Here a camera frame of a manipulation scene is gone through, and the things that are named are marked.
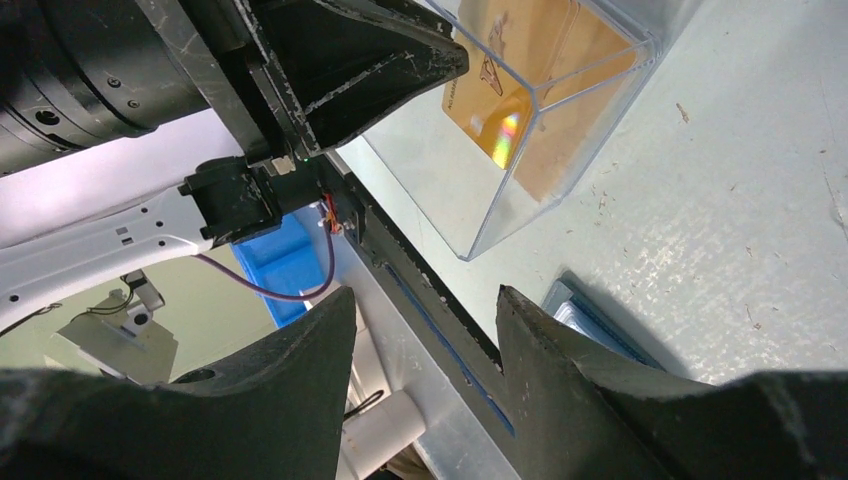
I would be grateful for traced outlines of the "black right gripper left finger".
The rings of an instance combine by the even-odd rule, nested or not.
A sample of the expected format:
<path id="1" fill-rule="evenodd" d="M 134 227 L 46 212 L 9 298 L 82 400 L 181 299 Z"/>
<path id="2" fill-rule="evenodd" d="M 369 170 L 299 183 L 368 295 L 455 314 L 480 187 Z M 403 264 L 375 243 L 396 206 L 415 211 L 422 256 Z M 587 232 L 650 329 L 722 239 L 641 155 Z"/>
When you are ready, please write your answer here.
<path id="1" fill-rule="evenodd" d="M 5 479 L 331 479 L 356 334 L 341 287 L 294 324 L 171 384 L 1 374 Z"/>

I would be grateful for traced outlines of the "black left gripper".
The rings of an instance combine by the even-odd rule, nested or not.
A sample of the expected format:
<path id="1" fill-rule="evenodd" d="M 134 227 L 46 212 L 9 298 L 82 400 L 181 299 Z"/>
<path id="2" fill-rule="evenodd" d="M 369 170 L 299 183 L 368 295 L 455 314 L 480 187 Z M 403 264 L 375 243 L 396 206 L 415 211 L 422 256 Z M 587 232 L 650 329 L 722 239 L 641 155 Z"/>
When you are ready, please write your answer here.
<path id="1" fill-rule="evenodd" d="M 339 148 L 469 69 L 414 1 L 143 1 L 178 70 L 249 156 Z"/>

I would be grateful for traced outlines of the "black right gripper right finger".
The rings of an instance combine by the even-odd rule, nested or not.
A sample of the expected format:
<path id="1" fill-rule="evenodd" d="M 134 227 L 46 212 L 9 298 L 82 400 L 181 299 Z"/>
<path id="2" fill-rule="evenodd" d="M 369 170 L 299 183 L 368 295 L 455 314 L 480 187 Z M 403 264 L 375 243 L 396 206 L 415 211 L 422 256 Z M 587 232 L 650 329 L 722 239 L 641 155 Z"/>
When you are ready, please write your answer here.
<path id="1" fill-rule="evenodd" d="M 502 286 L 497 329 L 523 479 L 843 479 L 847 375 L 713 386 L 628 359 Z"/>

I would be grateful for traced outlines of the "blue leather card holder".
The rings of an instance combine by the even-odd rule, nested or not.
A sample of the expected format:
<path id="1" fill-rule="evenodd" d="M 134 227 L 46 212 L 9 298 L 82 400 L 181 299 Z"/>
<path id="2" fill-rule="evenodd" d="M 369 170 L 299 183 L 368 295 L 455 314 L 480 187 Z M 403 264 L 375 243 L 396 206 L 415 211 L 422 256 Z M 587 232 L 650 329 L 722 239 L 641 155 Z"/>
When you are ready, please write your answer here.
<path id="1" fill-rule="evenodd" d="M 664 367 L 605 312 L 564 277 L 555 280 L 542 309 L 559 323 L 630 360 L 664 371 Z"/>

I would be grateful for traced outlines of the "clear acrylic card box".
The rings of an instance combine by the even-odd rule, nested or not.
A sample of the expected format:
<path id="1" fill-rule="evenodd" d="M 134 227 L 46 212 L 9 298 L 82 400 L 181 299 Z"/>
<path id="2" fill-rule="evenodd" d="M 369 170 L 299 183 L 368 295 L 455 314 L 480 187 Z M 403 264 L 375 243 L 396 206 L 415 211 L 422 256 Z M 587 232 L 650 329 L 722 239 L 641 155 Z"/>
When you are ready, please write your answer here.
<path id="1" fill-rule="evenodd" d="M 694 1 L 429 1 L 465 74 L 370 128 L 423 217 L 470 260 L 576 186 Z"/>

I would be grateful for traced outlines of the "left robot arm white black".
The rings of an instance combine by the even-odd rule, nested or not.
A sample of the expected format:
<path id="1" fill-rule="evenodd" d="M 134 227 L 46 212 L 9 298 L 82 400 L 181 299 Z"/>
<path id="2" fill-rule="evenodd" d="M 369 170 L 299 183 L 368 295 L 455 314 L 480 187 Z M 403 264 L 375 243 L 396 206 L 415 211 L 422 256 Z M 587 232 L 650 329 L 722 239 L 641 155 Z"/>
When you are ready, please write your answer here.
<path id="1" fill-rule="evenodd" d="M 255 237 L 327 154 L 465 74 L 415 1 L 5 1 L 1 326 Z"/>

